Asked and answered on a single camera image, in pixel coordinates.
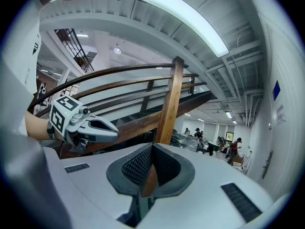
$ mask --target black metal railing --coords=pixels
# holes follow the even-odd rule
[[[75,30],[59,29],[55,30],[55,33],[82,70],[85,72],[93,72],[94,69],[77,38]]]

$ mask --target person in red shirt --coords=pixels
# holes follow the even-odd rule
[[[232,145],[232,150],[231,150],[231,153],[230,153],[230,158],[228,160],[228,164],[231,164],[232,160],[233,160],[233,157],[237,155],[237,149],[238,148],[242,148],[242,147],[237,147],[237,143],[241,143],[242,142],[242,139],[239,137]]]

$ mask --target forearm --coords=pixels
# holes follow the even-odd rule
[[[40,119],[27,111],[25,114],[25,126],[27,128],[28,136],[33,137],[38,141],[50,139],[47,132],[48,120]],[[62,139],[57,131],[55,131],[55,136],[57,139]]]

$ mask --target fluorescent light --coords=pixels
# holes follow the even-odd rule
[[[78,37],[88,37],[86,34],[76,34]]]
[[[113,50],[116,54],[121,54],[122,52],[120,48],[114,48]]]
[[[217,57],[229,53],[225,43],[210,23],[183,0],[141,0],[175,16],[190,27],[211,48]]]
[[[225,113],[226,113],[226,115],[227,115],[230,119],[232,119],[232,115],[231,115],[230,112],[225,112]]]

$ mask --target red shirt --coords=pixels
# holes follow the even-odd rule
[[[237,154],[237,142],[233,143],[232,152]]]

